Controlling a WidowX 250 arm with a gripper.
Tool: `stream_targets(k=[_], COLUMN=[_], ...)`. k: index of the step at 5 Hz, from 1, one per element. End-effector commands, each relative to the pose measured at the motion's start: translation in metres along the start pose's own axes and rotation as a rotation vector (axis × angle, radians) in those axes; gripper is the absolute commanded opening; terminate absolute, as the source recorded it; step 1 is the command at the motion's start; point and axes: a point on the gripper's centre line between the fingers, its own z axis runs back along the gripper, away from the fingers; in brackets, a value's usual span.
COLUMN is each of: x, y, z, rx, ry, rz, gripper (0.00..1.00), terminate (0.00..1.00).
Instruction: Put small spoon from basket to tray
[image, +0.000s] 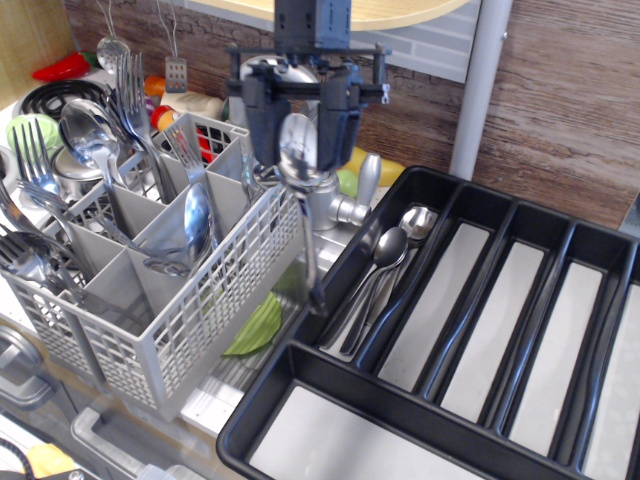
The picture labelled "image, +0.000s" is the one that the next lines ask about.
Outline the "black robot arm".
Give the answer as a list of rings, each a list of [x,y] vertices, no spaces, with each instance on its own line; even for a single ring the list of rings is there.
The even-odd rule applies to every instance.
[[[294,100],[318,104],[318,170],[346,164],[362,111],[389,101],[382,45],[350,46],[348,1],[278,1],[271,49],[228,48],[227,93],[242,99],[257,161],[280,162],[279,138]]]

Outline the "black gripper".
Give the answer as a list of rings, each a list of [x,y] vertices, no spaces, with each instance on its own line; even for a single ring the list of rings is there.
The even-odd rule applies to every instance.
[[[287,99],[318,100],[317,168],[334,171],[351,156],[361,122],[361,105],[387,104],[387,51],[352,49],[349,1],[286,1],[275,3],[274,48],[230,47],[228,94],[241,97],[257,161],[279,162],[279,132],[291,112]],[[333,74],[316,87],[295,81],[289,87],[275,73],[279,67],[309,65]]]

